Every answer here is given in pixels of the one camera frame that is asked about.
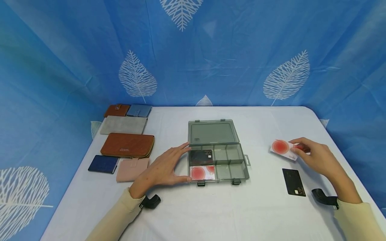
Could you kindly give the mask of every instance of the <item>black card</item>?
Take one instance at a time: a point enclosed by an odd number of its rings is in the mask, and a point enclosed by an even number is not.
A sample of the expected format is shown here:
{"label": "black card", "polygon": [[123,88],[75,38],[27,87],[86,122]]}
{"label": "black card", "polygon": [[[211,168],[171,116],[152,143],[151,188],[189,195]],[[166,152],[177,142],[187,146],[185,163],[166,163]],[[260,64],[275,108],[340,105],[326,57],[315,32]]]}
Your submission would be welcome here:
{"label": "black card", "polygon": [[90,172],[104,172],[113,174],[118,164],[119,157],[108,157],[96,155],[90,164]]}
{"label": "black card", "polygon": [[212,164],[213,151],[212,150],[192,150],[190,151],[190,161],[194,164]]}
{"label": "black card", "polygon": [[289,195],[302,197],[306,196],[298,170],[283,168],[283,175],[284,180],[286,181],[287,191]]}

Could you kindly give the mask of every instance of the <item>gray wallet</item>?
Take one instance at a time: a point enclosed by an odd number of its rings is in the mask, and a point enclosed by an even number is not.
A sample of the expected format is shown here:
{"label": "gray wallet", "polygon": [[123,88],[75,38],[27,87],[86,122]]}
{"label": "gray wallet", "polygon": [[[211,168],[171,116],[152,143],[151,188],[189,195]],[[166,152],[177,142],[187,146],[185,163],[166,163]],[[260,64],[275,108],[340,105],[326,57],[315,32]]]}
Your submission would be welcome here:
{"label": "gray wallet", "polygon": [[108,116],[104,121],[100,133],[108,135],[110,133],[142,134],[147,123],[146,117],[132,116]]}

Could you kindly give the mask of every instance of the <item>light blue wallet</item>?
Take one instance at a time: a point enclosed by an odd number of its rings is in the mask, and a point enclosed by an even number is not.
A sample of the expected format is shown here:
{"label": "light blue wallet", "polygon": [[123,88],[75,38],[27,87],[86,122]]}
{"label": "light blue wallet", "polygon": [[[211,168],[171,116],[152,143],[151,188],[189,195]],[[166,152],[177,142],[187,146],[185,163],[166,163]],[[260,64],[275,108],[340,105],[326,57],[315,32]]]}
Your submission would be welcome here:
{"label": "light blue wallet", "polygon": [[145,104],[133,104],[126,115],[135,117],[148,117],[152,106]]}

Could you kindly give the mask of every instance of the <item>beige sleeve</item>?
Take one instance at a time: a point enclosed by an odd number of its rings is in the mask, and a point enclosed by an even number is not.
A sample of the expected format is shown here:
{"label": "beige sleeve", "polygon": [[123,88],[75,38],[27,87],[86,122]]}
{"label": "beige sleeve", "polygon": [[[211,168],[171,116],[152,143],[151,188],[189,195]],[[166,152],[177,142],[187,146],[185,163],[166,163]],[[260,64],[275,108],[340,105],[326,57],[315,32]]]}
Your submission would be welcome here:
{"label": "beige sleeve", "polygon": [[338,200],[338,205],[334,216],[347,241],[386,241],[369,203],[351,204]]}
{"label": "beige sleeve", "polygon": [[129,189],[126,188],[117,203],[108,211],[94,230],[88,235],[86,241],[117,241],[139,214],[139,204],[145,198],[133,199]]}

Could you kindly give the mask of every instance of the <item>blue curtain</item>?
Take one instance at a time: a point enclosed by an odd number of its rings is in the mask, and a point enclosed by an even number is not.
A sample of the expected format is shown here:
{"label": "blue curtain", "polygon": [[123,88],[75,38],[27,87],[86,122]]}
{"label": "blue curtain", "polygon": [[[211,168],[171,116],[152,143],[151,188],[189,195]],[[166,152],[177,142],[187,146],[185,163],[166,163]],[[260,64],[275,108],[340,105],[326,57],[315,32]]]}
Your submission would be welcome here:
{"label": "blue curtain", "polygon": [[14,240],[40,238],[110,103],[307,106],[386,215],[385,11],[382,0],[0,0],[1,169],[38,168],[54,206]]}

